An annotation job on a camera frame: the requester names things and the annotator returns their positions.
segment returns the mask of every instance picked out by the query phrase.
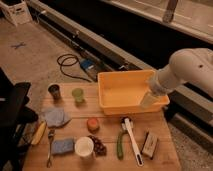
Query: grey floor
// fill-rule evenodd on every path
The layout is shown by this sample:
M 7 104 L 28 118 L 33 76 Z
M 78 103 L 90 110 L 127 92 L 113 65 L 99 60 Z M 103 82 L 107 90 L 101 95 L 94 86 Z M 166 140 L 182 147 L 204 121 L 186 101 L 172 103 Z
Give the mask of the grey floor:
M 18 49 L 12 47 L 21 42 L 25 46 Z M 50 83 L 80 82 L 60 73 L 56 59 L 64 53 L 75 52 L 37 23 L 30 22 L 15 27 L 0 18 L 0 66 L 13 83 L 31 82 L 29 107 L 38 114 L 41 111 L 42 98 Z M 78 65 L 67 69 L 67 72 L 87 77 Z M 186 126 L 178 117 L 168 125 L 182 170 L 213 170 L 212 141 L 207 143 L 202 136 L 197 136 L 194 132 L 197 129 Z

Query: green cucumber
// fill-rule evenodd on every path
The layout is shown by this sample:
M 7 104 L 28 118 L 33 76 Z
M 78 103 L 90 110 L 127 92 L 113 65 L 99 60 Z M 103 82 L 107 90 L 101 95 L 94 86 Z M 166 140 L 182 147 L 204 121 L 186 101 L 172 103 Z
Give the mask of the green cucumber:
M 118 140 L 117 140 L 117 157 L 119 160 L 122 160 L 124 155 L 123 155 L 123 148 L 122 148 L 122 137 L 124 134 L 126 134 L 127 131 L 121 131 L 118 134 Z

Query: yellow object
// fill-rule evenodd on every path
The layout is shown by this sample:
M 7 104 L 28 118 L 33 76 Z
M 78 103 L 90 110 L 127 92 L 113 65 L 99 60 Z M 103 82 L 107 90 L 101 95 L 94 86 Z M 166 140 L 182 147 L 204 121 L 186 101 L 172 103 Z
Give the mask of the yellow object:
M 102 72 L 98 74 L 99 104 L 106 115 L 160 111 L 169 104 L 168 96 L 159 97 L 148 108 L 141 101 L 150 92 L 148 79 L 153 70 Z
M 157 142 L 158 137 L 154 133 L 148 132 L 144 147 L 142 149 L 142 154 L 147 155 L 150 158 L 153 158 Z
M 140 105 L 142 108 L 146 109 L 158 100 L 159 96 L 155 96 L 152 92 L 146 92 L 143 99 L 141 100 Z
M 42 137 L 42 135 L 44 134 L 46 125 L 47 125 L 47 124 L 46 124 L 45 121 L 42 122 L 42 123 L 39 125 L 39 127 L 38 127 L 38 129 L 37 129 L 35 135 L 33 136 L 33 140 L 31 141 L 31 145 L 37 145 L 37 144 L 40 142 L 41 137 Z

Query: white brush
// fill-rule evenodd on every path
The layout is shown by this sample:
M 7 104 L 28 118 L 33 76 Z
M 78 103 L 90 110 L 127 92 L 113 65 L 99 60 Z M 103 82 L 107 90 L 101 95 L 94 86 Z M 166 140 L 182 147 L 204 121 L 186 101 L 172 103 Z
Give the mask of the white brush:
M 122 128 L 124 130 L 127 130 L 128 134 L 130 136 L 130 139 L 131 139 L 131 142 L 132 142 L 132 148 L 133 148 L 133 151 L 135 153 L 135 158 L 136 158 L 138 165 L 143 166 L 143 159 L 142 159 L 142 156 L 141 156 L 140 151 L 138 149 L 138 145 L 135 141 L 135 138 L 134 138 L 134 135 L 133 135 L 133 132 L 132 132 L 133 122 L 131 121 L 130 118 L 126 117 L 126 118 L 122 119 Z

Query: white cup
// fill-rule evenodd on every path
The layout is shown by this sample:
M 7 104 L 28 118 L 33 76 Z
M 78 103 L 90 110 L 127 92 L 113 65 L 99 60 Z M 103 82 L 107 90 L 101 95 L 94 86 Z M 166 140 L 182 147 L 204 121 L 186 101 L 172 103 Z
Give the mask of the white cup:
M 93 149 L 94 143 L 89 137 L 81 137 L 75 143 L 75 153 L 83 161 L 91 161 L 93 159 Z

